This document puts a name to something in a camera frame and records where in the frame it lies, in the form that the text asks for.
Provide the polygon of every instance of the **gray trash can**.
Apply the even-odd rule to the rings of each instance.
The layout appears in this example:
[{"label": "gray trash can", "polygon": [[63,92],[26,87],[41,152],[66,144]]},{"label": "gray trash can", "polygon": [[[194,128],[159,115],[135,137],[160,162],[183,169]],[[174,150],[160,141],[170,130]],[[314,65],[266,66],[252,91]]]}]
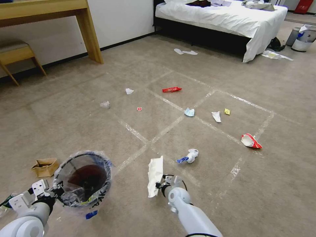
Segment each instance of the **gray trash can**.
[{"label": "gray trash can", "polygon": [[297,38],[297,35],[299,34],[299,30],[300,30],[300,27],[294,27],[292,29],[292,32],[291,32],[289,38],[287,39],[287,41],[285,43],[286,45],[292,46],[294,44],[294,42],[295,42],[295,40]]},{"label": "gray trash can", "polygon": [[297,39],[292,45],[292,50],[306,52],[312,43],[316,40],[316,26],[305,25],[306,29],[299,32]]}]

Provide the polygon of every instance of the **small red packet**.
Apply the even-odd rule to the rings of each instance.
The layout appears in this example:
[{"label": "small red packet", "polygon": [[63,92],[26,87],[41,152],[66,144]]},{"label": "small red packet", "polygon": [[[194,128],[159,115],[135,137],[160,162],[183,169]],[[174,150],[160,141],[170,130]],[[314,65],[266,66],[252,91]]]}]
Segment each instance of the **small red packet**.
[{"label": "small red packet", "polygon": [[169,87],[169,88],[165,88],[165,89],[162,89],[162,92],[175,92],[175,91],[180,91],[182,90],[182,88],[179,88],[179,87]]}]

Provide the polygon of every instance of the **pillow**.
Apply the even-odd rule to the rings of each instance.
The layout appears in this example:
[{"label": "pillow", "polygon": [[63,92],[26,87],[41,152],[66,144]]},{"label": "pillow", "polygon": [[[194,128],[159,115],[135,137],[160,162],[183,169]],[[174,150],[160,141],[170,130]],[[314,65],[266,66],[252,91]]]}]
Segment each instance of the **pillow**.
[{"label": "pillow", "polygon": [[187,3],[191,3],[194,2],[195,0],[165,0],[165,3],[183,3],[183,4],[187,4]]}]

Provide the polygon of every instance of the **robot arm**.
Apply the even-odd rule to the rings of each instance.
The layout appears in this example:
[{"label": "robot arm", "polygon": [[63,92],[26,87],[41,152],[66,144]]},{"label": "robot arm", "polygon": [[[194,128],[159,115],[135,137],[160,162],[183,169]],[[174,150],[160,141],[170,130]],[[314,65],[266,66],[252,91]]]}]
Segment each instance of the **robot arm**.
[{"label": "robot arm", "polygon": [[48,182],[42,179],[28,191],[11,198],[9,204],[18,218],[0,230],[0,237],[42,237],[56,196],[63,193],[61,187],[62,184],[49,190]]},{"label": "robot arm", "polygon": [[183,182],[180,177],[164,175],[163,178],[165,182],[160,185],[161,191],[168,198],[171,211],[178,215],[181,224],[188,233],[187,236],[223,237],[206,214],[191,204],[188,191],[180,187]]}]

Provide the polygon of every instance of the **black trash bag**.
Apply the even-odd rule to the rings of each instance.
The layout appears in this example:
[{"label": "black trash bag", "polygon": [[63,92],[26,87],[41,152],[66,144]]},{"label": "black trash bag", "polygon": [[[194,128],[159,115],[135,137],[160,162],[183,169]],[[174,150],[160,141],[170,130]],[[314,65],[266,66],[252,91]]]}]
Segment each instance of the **black trash bag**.
[{"label": "black trash bag", "polygon": [[277,37],[275,37],[271,40],[270,44],[268,45],[268,48],[276,52],[280,52],[285,48],[285,45],[281,46],[281,42],[278,40]]}]

